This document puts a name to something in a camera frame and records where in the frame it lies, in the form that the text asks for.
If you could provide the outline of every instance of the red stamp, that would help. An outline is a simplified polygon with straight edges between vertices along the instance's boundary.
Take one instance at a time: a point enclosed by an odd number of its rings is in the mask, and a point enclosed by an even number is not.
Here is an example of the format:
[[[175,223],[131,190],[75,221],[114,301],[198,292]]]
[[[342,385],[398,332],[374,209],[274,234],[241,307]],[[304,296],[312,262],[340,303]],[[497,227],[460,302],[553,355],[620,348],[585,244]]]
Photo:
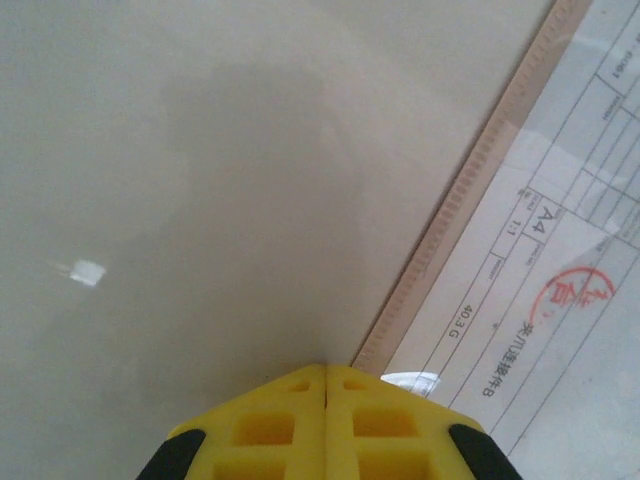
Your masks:
[[[613,283],[600,270],[592,267],[572,268],[547,282],[536,297],[529,324],[560,316],[572,306],[587,308],[597,302],[606,302],[614,293]]]

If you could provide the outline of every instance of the white paper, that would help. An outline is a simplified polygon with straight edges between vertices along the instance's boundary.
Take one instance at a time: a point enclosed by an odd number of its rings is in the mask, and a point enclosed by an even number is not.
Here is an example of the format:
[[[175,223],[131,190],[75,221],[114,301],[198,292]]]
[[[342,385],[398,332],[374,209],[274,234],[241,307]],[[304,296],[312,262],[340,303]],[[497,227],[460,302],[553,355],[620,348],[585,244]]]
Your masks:
[[[640,10],[596,1],[392,359],[527,479],[640,478]]]

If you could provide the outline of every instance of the yellow plastic object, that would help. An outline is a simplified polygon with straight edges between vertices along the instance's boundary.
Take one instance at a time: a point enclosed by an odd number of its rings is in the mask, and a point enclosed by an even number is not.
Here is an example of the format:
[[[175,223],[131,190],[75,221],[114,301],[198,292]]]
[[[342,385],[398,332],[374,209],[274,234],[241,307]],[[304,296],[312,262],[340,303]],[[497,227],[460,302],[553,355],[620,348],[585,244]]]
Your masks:
[[[473,480],[472,419],[349,367],[310,366],[174,429],[206,433],[186,480]]]

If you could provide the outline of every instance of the ruler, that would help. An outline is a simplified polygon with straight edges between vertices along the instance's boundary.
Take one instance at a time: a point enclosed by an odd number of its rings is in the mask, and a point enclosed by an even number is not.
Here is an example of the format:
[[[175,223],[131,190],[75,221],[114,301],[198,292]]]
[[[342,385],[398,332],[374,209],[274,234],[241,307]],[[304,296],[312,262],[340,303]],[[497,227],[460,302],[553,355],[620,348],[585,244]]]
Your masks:
[[[555,3],[354,360],[525,478],[640,478],[639,7]]]

